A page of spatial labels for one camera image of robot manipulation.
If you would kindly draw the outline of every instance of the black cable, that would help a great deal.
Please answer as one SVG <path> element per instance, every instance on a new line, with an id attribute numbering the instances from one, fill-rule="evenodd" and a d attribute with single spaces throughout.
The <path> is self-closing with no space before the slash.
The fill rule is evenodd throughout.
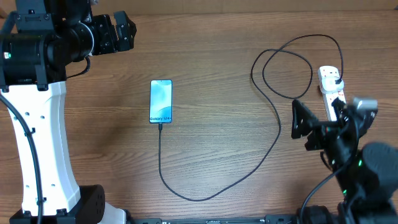
<path id="1" fill-rule="evenodd" d="M 87 62 L 86 68 L 85 68 L 82 72 L 77 73 L 76 75 L 71 75 L 71 76 L 67 77 L 67 79 L 68 79 L 68 78 L 73 78 L 73 77 L 76 77 L 76 76 L 79 76 L 79 75 L 86 74 L 86 73 L 90 70 L 90 67 L 91 67 L 90 59 L 88 58 L 88 56 L 85 57 L 85 59 L 86 59 L 86 62 Z"/>
<path id="2" fill-rule="evenodd" d="M 288 51 L 288 50 L 283 50 L 283 48 L 286 47 L 289 43 L 291 43 L 291 42 L 293 42 L 293 41 L 295 41 L 295 40 L 297 40 L 297 39 L 301 39 L 301 38 L 304 38 L 304 37 L 312 37 L 312 36 L 328 37 L 328 38 L 332 39 L 332 40 L 336 43 L 336 45 L 337 45 L 337 47 L 338 47 L 338 50 L 339 50 L 339 53 L 340 53 L 340 58 L 341 58 L 341 76 L 340 76 L 340 79 L 337 80 L 337 81 L 340 82 L 341 79 L 343 78 L 343 54 L 342 54 L 342 52 L 341 52 L 340 46 L 338 45 L 337 41 L 336 41 L 334 38 L 330 37 L 329 35 L 312 34 L 312 35 L 305 35 L 305 36 L 301 36 L 301 37 L 296 37 L 296 38 L 294 38 L 293 40 L 288 41 L 286 44 L 284 44 L 284 45 L 283 45 L 281 48 L 279 48 L 279 49 L 267 49 L 267 50 L 261 52 L 261 53 L 257 56 L 257 58 L 255 59 L 255 61 L 254 61 L 254 63 L 253 63 L 253 66 L 252 66 L 251 71 L 250 71 L 250 78 L 251 78 L 251 80 L 252 80 L 254 86 L 255 86 L 255 87 L 260 91 L 260 93 L 267 99 L 267 101 L 271 104 L 272 108 L 274 109 L 275 115 L 276 115 L 276 118 L 277 118 L 277 121 L 278 121 L 278 126 L 279 126 L 278 134 L 277 134 L 277 136 L 276 136 L 274 142 L 272 143 L 272 145 L 270 146 L 270 148 L 269 148 L 268 151 L 266 152 L 266 155 L 265 155 L 265 156 L 262 158 L 262 160 L 260 161 L 260 163 L 259 163 L 250 173 L 248 173 L 247 175 L 245 175 L 244 177 L 242 177 L 241 179 L 239 179 L 239 180 L 236 181 L 235 183 L 233 183 L 233 184 L 231 184 L 231 185 L 225 187 L 223 190 L 220 190 L 219 192 L 217 192 L 217 193 L 215 193 L 214 195 L 212 195 L 212 196 L 210 196 L 210 197 L 207 197 L 207 198 L 203 198 L 203 199 L 190 199 L 190 198 L 184 197 L 184 196 L 182 196 L 182 195 L 176 193 L 174 190 L 172 190 L 172 189 L 166 184 L 166 182 L 165 182 L 165 180 L 163 179 L 163 176 L 162 176 L 162 169 L 161 169 L 161 163 L 160 163 L 160 162 L 161 162 L 161 159 L 160 159 L 160 139 L 161 139 L 161 136 L 162 136 L 162 128 L 163 128 L 163 127 L 162 127 L 162 124 L 161 124 L 161 123 L 159 124 L 159 175 L 160 175 L 160 178 L 162 179 L 163 184 L 168 188 L 169 191 L 171 191 L 171 192 L 172 192 L 173 194 L 175 194 L 176 196 L 178 196 L 178 197 L 180 197 L 180 198 L 182 198 L 182 199 L 191 201 L 191 202 L 203 202 L 203 201 L 205 201 L 205 200 L 212 199 L 213 197 L 215 197 L 215 196 L 217 196 L 217 195 L 223 193 L 224 191 L 230 189 L 231 187 L 234 187 L 235 185 L 237 185 L 238 183 L 242 182 L 244 179 L 246 179 L 246 178 L 248 178 L 250 175 L 252 175 L 255 171 L 258 170 L 258 168 L 260 168 L 261 164 L 264 162 L 264 160 L 266 159 L 266 157 L 268 156 L 268 154 L 271 152 L 271 149 L 275 146 L 277 140 L 279 139 L 280 133 L 281 133 L 281 131 L 282 131 L 282 125 L 281 125 L 281 122 L 280 122 L 280 118 L 279 118 L 278 111 L 276 110 L 276 107 L 274 106 L 273 102 L 272 102 L 271 99 L 269 99 L 268 96 L 257 86 L 256 82 L 255 82 L 254 79 L 253 79 L 253 70 L 254 70 L 254 66 L 256 65 L 256 63 L 257 63 L 257 61 L 259 60 L 259 58 L 261 57 L 261 55 L 263 55 L 264 53 L 266 53 L 266 52 L 268 52 L 268 51 L 274 51 L 275 53 L 272 54 L 272 56 L 268 59 L 268 61 L 266 62 L 266 64 L 264 65 L 264 67 L 263 67 L 263 69 L 262 69 L 262 79 L 264 80 L 264 82 L 266 83 L 266 85 L 267 85 L 274 93 L 278 94 L 278 95 L 281 96 L 281 97 L 288 98 L 288 99 L 298 99 L 298 98 L 302 97 L 304 94 L 306 94 L 306 92 L 308 91 L 308 89 L 310 88 L 311 83 L 312 83 L 313 69 L 312 69 L 311 63 L 310 63 L 305 57 L 303 57 L 303 56 L 301 56 L 301 55 L 299 55 L 299 54 L 297 54 L 297 53 Z M 278 52 L 283 52 L 283 53 L 288 53 L 288 54 L 292 54 L 292 55 L 298 56 L 298 57 L 300 57 L 301 59 L 305 60 L 305 61 L 308 63 L 308 66 L 310 67 L 310 70 L 311 70 L 310 81 L 309 81 L 309 83 L 308 83 L 308 87 L 305 89 L 305 91 L 304 91 L 301 95 L 296 96 L 296 97 L 285 96 L 285 95 L 280 94 L 280 93 L 278 93 L 277 91 L 275 91 L 275 90 L 274 90 L 273 88 L 271 88 L 271 86 L 269 86 L 269 84 L 266 82 L 265 75 L 264 75 L 265 67 L 267 66 L 267 64 L 269 63 L 269 61 L 273 58 L 273 56 L 274 56 L 276 53 L 278 53 Z"/>
<path id="3" fill-rule="evenodd" d="M 359 191 L 357 191 L 354 196 L 347 202 L 347 206 L 346 206 L 346 214 L 348 214 L 348 210 L 351 208 L 351 206 L 353 206 L 355 200 L 361 198 L 361 194 Z"/>
<path id="4" fill-rule="evenodd" d="M 323 151 L 321 152 L 321 160 L 322 160 L 323 164 L 326 166 L 326 168 L 328 168 L 330 171 L 333 171 L 331 169 L 331 167 L 329 166 L 329 164 L 326 162 L 325 152 L 323 152 Z"/>
<path id="5" fill-rule="evenodd" d="M 315 194 L 315 192 L 317 190 L 319 190 L 325 183 L 327 183 L 330 179 L 334 178 L 334 176 L 336 176 L 337 174 L 339 174 L 341 171 L 343 171 L 344 169 L 346 169 L 346 166 L 341 166 L 338 170 L 336 170 L 335 172 L 331 173 L 327 178 L 323 179 L 323 181 L 321 181 L 307 196 L 307 198 L 305 198 L 304 203 L 300 209 L 300 215 L 298 216 L 299 220 L 300 220 L 300 224 L 304 224 L 303 222 L 303 216 L 304 216 L 304 208 L 307 206 L 307 203 L 310 201 L 312 195 Z"/>
<path id="6" fill-rule="evenodd" d="M 36 151 L 35 142 L 33 141 L 32 132 L 30 131 L 25 119 L 21 116 L 21 114 L 18 112 L 18 110 L 4 96 L 2 96 L 2 94 L 0 94 L 0 101 L 2 101 L 4 103 L 4 105 L 6 105 L 7 108 L 10 109 L 10 111 L 18 119 L 18 121 L 20 122 L 20 124 L 25 132 L 27 140 L 29 142 L 30 151 L 32 152 L 32 158 L 33 158 L 33 167 L 35 170 L 36 189 L 37 189 L 37 206 L 39 207 L 38 213 L 37 213 L 37 223 L 41 224 L 42 217 L 43 217 L 43 202 L 44 202 L 43 190 L 42 190 L 42 179 L 40 176 L 39 160 L 37 158 L 37 151 Z"/>
<path id="7" fill-rule="evenodd" d="M 17 11 L 12 11 L 8 14 L 6 21 L 2 25 L 0 34 L 10 34 L 15 25 L 15 19 L 18 15 Z"/>

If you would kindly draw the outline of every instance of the power strip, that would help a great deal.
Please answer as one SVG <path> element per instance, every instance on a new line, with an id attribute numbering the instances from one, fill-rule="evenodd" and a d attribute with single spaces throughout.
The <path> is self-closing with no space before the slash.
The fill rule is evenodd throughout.
<path id="1" fill-rule="evenodd" d="M 346 103 L 346 98 L 344 96 L 344 83 L 342 81 L 341 85 L 336 85 L 335 91 L 328 91 L 325 93 L 325 80 L 337 80 L 340 78 L 340 74 L 338 72 L 338 69 L 333 66 L 322 66 L 318 70 L 318 78 L 319 78 L 319 87 L 321 89 L 322 95 L 323 95 L 323 102 L 325 102 L 325 109 L 326 109 L 326 114 L 328 116 L 329 121 L 337 121 L 336 113 L 333 107 L 331 106 L 331 103 L 336 99 L 339 98 L 339 100 L 343 101 Z"/>

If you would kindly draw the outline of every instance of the power cord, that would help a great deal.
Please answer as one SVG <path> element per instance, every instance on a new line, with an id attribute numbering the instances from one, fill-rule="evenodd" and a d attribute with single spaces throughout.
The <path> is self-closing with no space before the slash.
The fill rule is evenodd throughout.
<path id="1" fill-rule="evenodd" d="M 325 152 L 321 152 L 321 160 L 322 160 L 322 162 L 323 162 L 323 164 L 325 165 L 325 167 L 326 168 L 328 168 L 330 171 L 332 171 L 333 172 L 333 169 L 329 166 L 329 164 L 326 162 L 326 159 L 325 159 Z"/>
<path id="2" fill-rule="evenodd" d="M 171 191 L 171 192 L 172 192 L 173 194 L 175 194 L 176 196 L 178 196 L 178 197 L 180 197 L 180 198 L 182 198 L 182 199 L 191 201 L 191 202 L 203 202 L 203 201 L 212 199 L 213 197 L 215 197 L 215 196 L 217 196 L 217 195 L 223 193 L 224 191 L 230 189 L 231 187 L 234 187 L 235 185 L 237 185 L 238 183 L 242 182 L 243 180 L 245 180 L 246 178 L 248 178 L 250 175 L 252 175 L 255 171 L 258 170 L 258 168 L 260 168 L 261 164 L 264 162 L 264 160 L 266 159 L 266 157 L 268 156 L 268 154 L 271 152 L 271 149 L 275 146 L 277 140 L 279 139 L 280 133 L 281 133 L 281 131 L 282 131 L 282 125 L 281 125 L 281 123 L 280 123 L 280 118 L 279 118 L 278 111 L 276 110 L 276 107 L 274 106 L 273 102 L 272 102 L 271 99 L 270 99 L 270 98 L 257 86 L 256 82 L 255 82 L 254 79 L 253 79 L 253 70 L 254 70 L 254 66 L 256 65 L 256 63 L 257 63 L 257 61 L 259 60 L 259 58 L 261 57 L 261 55 L 263 55 L 264 53 L 269 52 L 269 51 L 274 51 L 274 53 L 269 57 L 268 61 L 266 62 L 266 64 L 264 65 L 264 67 L 263 67 L 263 69 L 262 69 L 262 79 L 264 80 L 264 83 L 268 86 L 268 88 L 269 88 L 271 91 L 273 91 L 274 93 L 276 93 L 277 95 L 279 95 L 279 96 L 281 96 L 281 97 L 284 97 L 284 98 L 288 98 L 288 99 L 298 99 L 298 98 L 302 97 L 303 95 L 305 95 L 306 92 L 308 91 L 308 89 L 310 88 L 311 83 L 312 83 L 312 77 L 313 77 L 313 69 L 312 69 L 311 63 L 310 63 L 305 57 L 303 57 L 303 56 L 301 56 L 300 54 L 297 54 L 297 53 L 295 53 L 295 52 L 291 52 L 291 51 L 288 51 L 288 50 L 283 50 L 283 48 L 285 48 L 285 47 L 288 46 L 291 42 L 293 42 L 293 41 L 295 41 L 295 40 L 297 40 L 297 39 L 301 39 L 301 38 L 304 38 L 304 37 L 315 37 L 315 36 L 327 37 L 327 38 L 331 39 L 331 40 L 337 45 L 338 50 L 339 50 L 339 53 L 340 53 L 340 58 L 341 58 L 341 76 L 340 76 L 340 78 L 336 81 L 336 83 L 340 83 L 340 82 L 342 81 L 342 79 L 343 79 L 343 53 L 341 52 L 341 49 L 340 49 L 340 46 L 339 46 L 338 42 L 337 42 L 334 38 L 332 38 L 331 36 L 329 36 L 329 35 L 324 35 L 324 34 L 304 35 L 304 36 L 296 37 L 296 38 L 294 38 L 294 39 L 288 41 L 286 44 L 284 44 L 283 46 L 281 46 L 279 49 L 267 49 L 267 50 L 264 50 L 263 52 L 261 52 L 261 53 L 257 56 L 257 58 L 255 59 L 255 61 L 254 61 L 254 63 L 253 63 L 253 66 L 251 67 L 250 78 L 251 78 L 251 81 L 252 81 L 253 85 L 260 91 L 260 93 L 267 99 L 267 101 L 271 104 L 272 108 L 274 109 L 275 115 L 276 115 L 276 118 L 277 118 L 277 121 L 278 121 L 278 126 L 279 126 L 278 134 L 277 134 L 277 136 L 276 136 L 274 142 L 271 144 L 270 148 L 269 148 L 268 151 L 266 152 L 266 155 L 261 159 L 260 163 L 259 163 L 250 173 L 248 173 L 247 175 L 245 175 L 244 177 L 242 177 L 241 179 L 239 179 L 239 180 L 236 181 L 235 183 L 233 183 L 233 184 L 231 184 L 231 185 L 225 187 L 223 190 L 220 190 L 219 192 L 217 192 L 217 193 L 215 193 L 214 195 L 212 195 L 212 196 L 210 196 L 210 197 L 207 197 L 207 198 L 203 198 L 203 199 L 191 199 L 191 198 L 187 198 L 187 197 L 184 197 L 184 196 L 182 196 L 182 195 L 176 193 L 173 189 L 171 189 L 171 188 L 166 184 L 166 182 L 165 182 L 165 180 L 163 179 L 163 176 L 162 176 L 162 169 L 161 169 L 161 163 L 160 163 L 160 162 L 161 162 L 161 156 L 160 156 L 160 139 L 161 139 L 161 136 L 162 136 L 163 125 L 162 125 L 162 123 L 159 123 L 159 175 L 160 175 L 160 178 L 162 179 L 163 184 L 168 188 L 169 191 Z M 301 95 L 296 96 L 296 97 L 285 96 L 285 95 L 283 95 L 283 94 L 277 92 L 276 90 L 274 90 L 274 89 L 267 83 L 266 78 L 265 78 L 265 69 L 266 69 L 268 63 L 271 61 L 271 59 L 272 59 L 272 58 L 275 56 L 275 54 L 277 54 L 278 52 L 283 52 L 283 53 L 288 53 L 288 54 L 292 54 L 292 55 L 298 56 L 299 58 L 305 60 L 305 62 L 308 63 L 308 66 L 310 67 L 310 70 L 311 70 L 310 81 L 309 81 L 309 83 L 308 83 L 308 87 L 305 89 L 305 91 L 304 91 Z M 335 175 L 326 178 L 324 181 L 327 182 L 328 180 L 330 180 L 330 179 L 331 179 L 332 177 L 334 177 Z"/>
<path id="3" fill-rule="evenodd" d="M 32 132 L 30 131 L 25 119 L 21 116 L 18 110 L 2 95 L 0 94 L 0 101 L 7 106 L 7 108 L 15 115 L 15 117 L 20 122 L 22 128 L 24 129 L 25 136 L 29 142 L 30 151 L 32 152 L 33 158 L 33 167 L 35 170 L 35 178 L 36 178 L 36 189 L 37 189 L 37 206 L 38 206 L 38 213 L 37 213 L 37 224 L 42 223 L 43 218 L 43 190 L 42 190 L 42 178 L 40 176 L 40 167 L 39 167 L 39 160 L 37 158 L 37 151 L 35 142 L 33 141 Z"/>
<path id="4" fill-rule="evenodd" d="M 15 25 L 15 19 L 18 15 L 17 11 L 12 11 L 8 14 L 6 21 L 2 25 L 0 34 L 10 34 Z"/>
<path id="5" fill-rule="evenodd" d="M 86 59 L 86 62 L 87 62 L 87 66 L 86 66 L 86 68 L 82 71 L 82 72 L 80 72 L 80 73 L 77 73 L 76 75 L 71 75 L 71 76 L 69 76 L 69 77 L 67 77 L 67 79 L 68 78 L 73 78 L 73 77 L 77 77 L 77 76 L 79 76 L 79 75 L 83 75 L 83 74 L 86 74 L 89 70 L 90 70 L 90 67 L 91 67 L 91 62 L 90 62 L 90 59 L 88 58 L 88 56 L 87 57 L 85 57 L 85 59 Z"/>

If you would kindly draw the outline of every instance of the smartphone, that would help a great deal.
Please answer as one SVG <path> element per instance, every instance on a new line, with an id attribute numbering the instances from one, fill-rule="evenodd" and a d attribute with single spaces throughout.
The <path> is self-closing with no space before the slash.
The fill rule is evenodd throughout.
<path id="1" fill-rule="evenodd" d="M 150 123 L 172 122 L 173 83 L 171 80 L 150 82 Z"/>

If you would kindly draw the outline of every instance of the plug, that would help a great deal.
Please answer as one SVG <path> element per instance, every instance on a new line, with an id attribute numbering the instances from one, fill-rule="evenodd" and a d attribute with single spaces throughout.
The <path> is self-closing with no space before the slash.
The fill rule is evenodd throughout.
<path id="1" fill-rule="evenodd" d="M 322 66 L 318 69 L 319 86 L 323 94 L 335 93 L 344 88 L 344 81 L 336 83 L 340 79 L 338 69 L 333 66 Z"/>

